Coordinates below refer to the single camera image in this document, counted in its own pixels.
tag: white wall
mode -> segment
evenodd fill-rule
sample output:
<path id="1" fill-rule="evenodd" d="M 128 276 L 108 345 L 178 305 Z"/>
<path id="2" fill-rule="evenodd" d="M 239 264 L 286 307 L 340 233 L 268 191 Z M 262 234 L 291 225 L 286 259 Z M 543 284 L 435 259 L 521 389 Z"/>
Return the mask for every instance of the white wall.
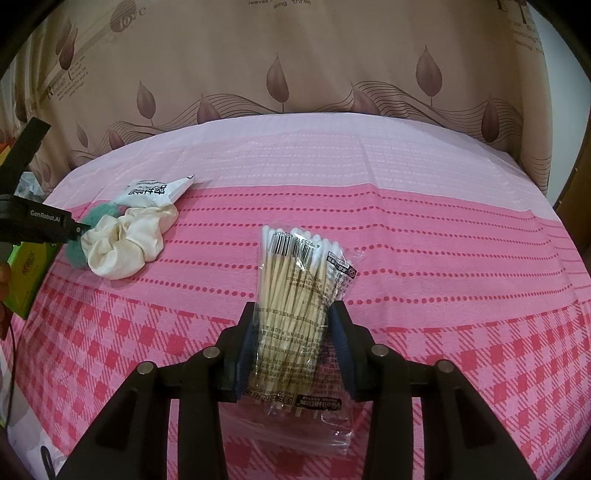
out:
<path id="1" fill-rule="evenodd" d="M 579 154 L 591 106 L 591 82 L 554 27 L 530 5 L 550 78 L 552 165 L 548 201 L 553 205 Z"/>

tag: black cable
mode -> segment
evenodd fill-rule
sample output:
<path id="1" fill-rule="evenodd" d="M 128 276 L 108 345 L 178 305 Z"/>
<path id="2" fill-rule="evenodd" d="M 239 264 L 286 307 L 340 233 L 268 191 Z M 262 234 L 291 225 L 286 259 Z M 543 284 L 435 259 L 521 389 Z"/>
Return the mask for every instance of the black cable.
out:
<path id="1" fill-rule="evenodd" d="M 53 461 L 51 460 L 51 454 L 45 445 L 41 446 L 41 460 L 45 467 L 45 473 L 49 480 L 56 480 L 56 471 L 53 468 Z"/>
<path id="2" fill-rule="evenodd" d="M 8 425 L 10 424 L 10 417 L 12 415 L 12 399 L 14 397 L 15 375 L 17 373 L 17 342 L 14 339 L 14 330 L 12 330 L 12 322 L 8 322 L 10 335 L 12 336 L 12 374 L 10 377 L 10 389 L 8 390 L 8 410 L 6 413 L 6 431 L 8 434 Z"/>

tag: person's hand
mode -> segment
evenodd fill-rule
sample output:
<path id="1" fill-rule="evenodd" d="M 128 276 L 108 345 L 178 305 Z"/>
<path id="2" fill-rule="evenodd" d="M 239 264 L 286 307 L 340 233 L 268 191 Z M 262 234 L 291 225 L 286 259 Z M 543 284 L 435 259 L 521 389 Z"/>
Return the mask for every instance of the person's hand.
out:
<path id="1" fill-rule="evenodd" d="M 7 263 L 1 264 L 0 265 L 0 302 L 6 300 L 8 298 L 8 282 L 10 281 L 11 275 L 12 275 L 12 271 L 10 270 L 10 265 L 8 265 Z M 5 315 L 7 315 L 6 307 L 3 304 L 0 304 L 0 325 L 4 321 Z"/>

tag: white scrunchie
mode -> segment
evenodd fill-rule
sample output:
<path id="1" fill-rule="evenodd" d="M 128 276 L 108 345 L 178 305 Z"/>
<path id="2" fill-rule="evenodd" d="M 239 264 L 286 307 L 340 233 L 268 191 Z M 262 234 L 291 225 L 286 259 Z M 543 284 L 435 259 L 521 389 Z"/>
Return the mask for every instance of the white scrunchie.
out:
<path id="1" fill-rule="evenodd" d="M 153 262 L 164 248 L 162 234 L 178 218 L 174 205 L 130 208 L 125 215 L 105 215 L 82 235 L 82 250 L 88 266 L 98 276 L 120 280 Z"/>

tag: cotton swab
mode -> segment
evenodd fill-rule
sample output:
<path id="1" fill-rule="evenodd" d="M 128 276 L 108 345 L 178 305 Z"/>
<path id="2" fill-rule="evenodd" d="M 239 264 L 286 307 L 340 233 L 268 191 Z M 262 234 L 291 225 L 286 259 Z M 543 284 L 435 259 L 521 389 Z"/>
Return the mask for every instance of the cotton swab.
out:
<path id="1" fill-rule="evenodd" d="M 286 233 L 265 225 L 261 248 L 261 325 L 251 388 L 264 400 L 282 402 L 275 395 L 294 398 L 312 388 L 326 309 L 342 283 L 342 274 L 332 265 L 328 268 L 327 255 L 344 257 L 338 242 L 299 228 Z"/>

